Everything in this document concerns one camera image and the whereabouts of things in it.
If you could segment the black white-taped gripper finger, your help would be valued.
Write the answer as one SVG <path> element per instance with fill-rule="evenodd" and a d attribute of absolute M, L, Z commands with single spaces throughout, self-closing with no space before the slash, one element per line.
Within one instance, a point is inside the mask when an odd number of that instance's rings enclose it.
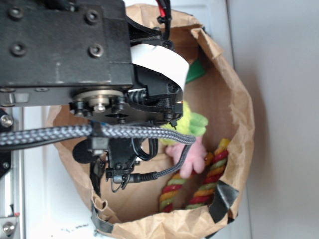
<path fill-rule="evenodd" d="M 184 89 L 189 71 L 188 62 L 163 46 L 138 44 L 131 47 L 132 63 L 161 73 Z"/>

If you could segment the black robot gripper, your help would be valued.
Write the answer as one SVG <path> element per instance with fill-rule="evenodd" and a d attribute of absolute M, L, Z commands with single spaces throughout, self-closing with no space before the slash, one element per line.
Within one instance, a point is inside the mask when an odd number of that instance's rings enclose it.
<path fill-rule="evenodd" d="M 1 113 L 0 150 L 14 151 L 83 138 L 73 148 L 79 163 L 106 154 L 106 178 L 125 188 L 156 180 L 160 172 L 134 173 L 137 158 L 153 159 L 158 140 L 183 142 L 183 89 L 161 73 L 132 63 L 138 44 L 174 50 L 171 8 L 158 1 L 164 30 L 143 26 L 121 0 L 3 0 L 0 3 L 0 107 L 67 107 L 89 122 L 13 131 Z"/>

